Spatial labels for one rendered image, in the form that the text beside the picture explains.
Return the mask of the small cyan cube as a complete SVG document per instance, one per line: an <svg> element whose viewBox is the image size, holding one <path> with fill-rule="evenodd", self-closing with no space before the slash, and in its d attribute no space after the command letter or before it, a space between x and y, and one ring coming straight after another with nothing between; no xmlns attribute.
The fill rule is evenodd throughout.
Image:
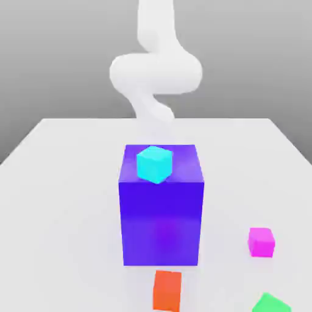
<svg viewBox="0 0 312 312"><path fill-rule="evenodd" d="M137 176L160 184L172 174L172 151L149 146L136 155Z"/></svg>

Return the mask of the small orange cube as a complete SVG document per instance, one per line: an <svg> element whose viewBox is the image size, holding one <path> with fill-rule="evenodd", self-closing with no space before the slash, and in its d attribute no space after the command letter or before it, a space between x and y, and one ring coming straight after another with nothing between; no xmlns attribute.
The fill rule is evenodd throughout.
<svg viewBox="0 0 312 312"><path fill-rule="evenodd" d="M157 270L153 287L153 309L180 312L181 288L181 272Z"/></svg>

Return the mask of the small magenta cube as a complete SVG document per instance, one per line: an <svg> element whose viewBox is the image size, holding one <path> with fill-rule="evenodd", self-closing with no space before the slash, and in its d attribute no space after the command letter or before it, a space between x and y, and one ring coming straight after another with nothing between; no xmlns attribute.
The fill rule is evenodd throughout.
<svg viewBox="0 0 312 312"><path fill-rule="evenodd" d="M275 249L275 238L271 229L251 227L249 229L248 247L252 257L272 258Z"/></svg>

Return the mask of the small green cube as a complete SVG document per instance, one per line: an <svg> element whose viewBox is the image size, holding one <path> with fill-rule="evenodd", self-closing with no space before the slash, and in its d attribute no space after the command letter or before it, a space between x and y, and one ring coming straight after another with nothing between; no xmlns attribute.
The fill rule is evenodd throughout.
<svg viewBox="0 0 312 312"><path fill-rule="evenodd" d="M292 312L291 307L282 300L264 292L252 308L252 312Z"/></svg>

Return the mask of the large purple box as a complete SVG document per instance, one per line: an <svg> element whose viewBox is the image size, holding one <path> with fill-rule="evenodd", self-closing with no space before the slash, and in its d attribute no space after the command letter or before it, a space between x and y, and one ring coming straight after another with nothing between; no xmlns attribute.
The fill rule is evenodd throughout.
<svg viewBox="0 0 312 312"><path fill-rule="evenodd" d="M128 144L119 175L123 262L126 266L198 264L204 177L195 145L165 145L172 174L154 184L137 176L137 154Z"/></svg>

